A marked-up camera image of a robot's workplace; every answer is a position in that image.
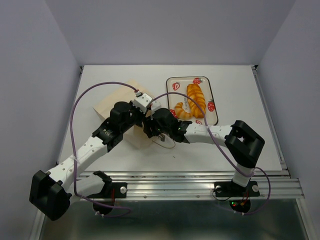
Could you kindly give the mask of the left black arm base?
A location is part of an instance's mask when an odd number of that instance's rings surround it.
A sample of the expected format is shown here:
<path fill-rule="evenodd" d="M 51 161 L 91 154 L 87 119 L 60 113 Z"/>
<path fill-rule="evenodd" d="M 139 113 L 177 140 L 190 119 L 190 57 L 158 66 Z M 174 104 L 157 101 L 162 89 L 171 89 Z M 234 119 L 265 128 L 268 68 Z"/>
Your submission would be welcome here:
<path fill-rule="evenodd" d="M 132 212 L 129 207 L 116 207 L 116 199 L 125 199 L 127 197 L 127 182 L 113 182 L 112 178 L 102 171 L 95 171 L 89 178 L 95 181 L 95 189 L 93 186 L 89 187 L 91 193 L 85 193 L 86 197 L 91 200 L 110 199 L 110 201 L 92 203 L 96 215 L 102 218 L 117 218 L 126 216 Z M 115 209 L 124 210 L 124 213 L 111 215 L 112 210 Z"/>

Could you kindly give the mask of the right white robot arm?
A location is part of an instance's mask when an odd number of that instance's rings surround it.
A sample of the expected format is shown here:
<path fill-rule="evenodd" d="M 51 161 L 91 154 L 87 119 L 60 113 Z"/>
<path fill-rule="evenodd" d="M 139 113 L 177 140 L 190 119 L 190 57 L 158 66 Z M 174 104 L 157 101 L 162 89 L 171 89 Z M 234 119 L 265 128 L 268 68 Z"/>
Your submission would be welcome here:
<path fill-rule="evenodd" d="M 168 135 L 177 143 L 204 143 L 216 145 L 219 151 L 227 148 L 236 164 L 227 160 L 235 168 L 231 192 L 242 195 L 248 190 L 265 140 L 242 120 L 232 125 L 203 125 L 188 120 L 178 120 L 166 108 L 156 110 L 143 120 L 143 131 L 149 137 Z"/>

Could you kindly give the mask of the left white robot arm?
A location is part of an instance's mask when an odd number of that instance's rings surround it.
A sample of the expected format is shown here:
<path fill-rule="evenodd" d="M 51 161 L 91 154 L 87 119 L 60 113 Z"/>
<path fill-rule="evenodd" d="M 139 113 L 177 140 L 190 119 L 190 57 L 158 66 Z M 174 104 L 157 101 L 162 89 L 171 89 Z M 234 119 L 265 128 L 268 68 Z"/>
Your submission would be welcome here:
<path fill-rule="evenodd" d="M 118 145 L 131 127 L 142 126 L 149 105 L 150 101 L 143 97 L 115 103 L 110 116 L 79 149 L 72 149 L 70 157 L 47 172 L 39 170 L 33 175 L 29 201 L 52 221 L 61 218 L 80 199 L 93 203 L 101 216 L 110 213 L 116 208 L 114 199 L 126 197 L 121 192 L 126 185 L 113 183 L 102 171 L 82 180 L 77 177 Z"/>

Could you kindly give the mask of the orange braided fake bread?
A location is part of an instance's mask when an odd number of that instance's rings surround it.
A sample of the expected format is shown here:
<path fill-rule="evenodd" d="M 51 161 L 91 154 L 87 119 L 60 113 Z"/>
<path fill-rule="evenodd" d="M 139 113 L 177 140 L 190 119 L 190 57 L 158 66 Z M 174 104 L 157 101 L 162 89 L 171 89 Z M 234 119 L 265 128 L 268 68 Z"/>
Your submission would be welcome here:
<path fill-rule="evenodd" d="M 189 84 L 186 89 L 187 96 L 194 100 L 188 99 L 188 104 L 192 115 L 196 119 L 203 119 L 206 113 L 206 100 L 202 89 L 198 84 Z"/>

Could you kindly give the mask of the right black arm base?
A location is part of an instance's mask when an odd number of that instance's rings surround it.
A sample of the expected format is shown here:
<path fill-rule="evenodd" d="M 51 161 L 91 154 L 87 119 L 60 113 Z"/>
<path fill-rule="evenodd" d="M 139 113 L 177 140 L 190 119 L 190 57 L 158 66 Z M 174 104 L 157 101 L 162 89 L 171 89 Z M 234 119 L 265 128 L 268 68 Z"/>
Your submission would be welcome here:
<path fill-rule="evenodd" d="M 251 209 L 252 197 L 259 197 L 260 189 L 256 181 L 235 171 L 230 181 L 218 181 L 214 185 L 212 196 L 220 202 L 229 202 L 232 211 L 247 215 Z"/>

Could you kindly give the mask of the metal tongs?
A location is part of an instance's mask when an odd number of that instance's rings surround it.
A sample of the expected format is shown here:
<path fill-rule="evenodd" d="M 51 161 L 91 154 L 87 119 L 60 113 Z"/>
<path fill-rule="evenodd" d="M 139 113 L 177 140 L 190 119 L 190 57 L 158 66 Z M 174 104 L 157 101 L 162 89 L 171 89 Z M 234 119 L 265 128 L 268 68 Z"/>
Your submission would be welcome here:
<path fill-rule="evenodd" d="M 168 136 L 166 134 L 161 133 L 160 135 L 158 135 L 158 138 L 161 142 L 165 142 L 168 139 Z"/>

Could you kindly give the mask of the fake croissant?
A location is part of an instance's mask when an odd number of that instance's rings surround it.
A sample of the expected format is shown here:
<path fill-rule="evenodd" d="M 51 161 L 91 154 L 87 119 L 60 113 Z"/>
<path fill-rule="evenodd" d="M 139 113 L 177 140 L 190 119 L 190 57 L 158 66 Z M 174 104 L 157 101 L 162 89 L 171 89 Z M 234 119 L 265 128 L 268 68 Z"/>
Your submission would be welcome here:
<path fill-rule="evenodd" d="M 183 109 L 183 103 L 182 102 L 178 102 L 175 107 L 174 107 L 174 112 L 175 115 L 178 119 L 180 120 L 190 120 L 193 115 L 190 112 L 187 112 Z"/>

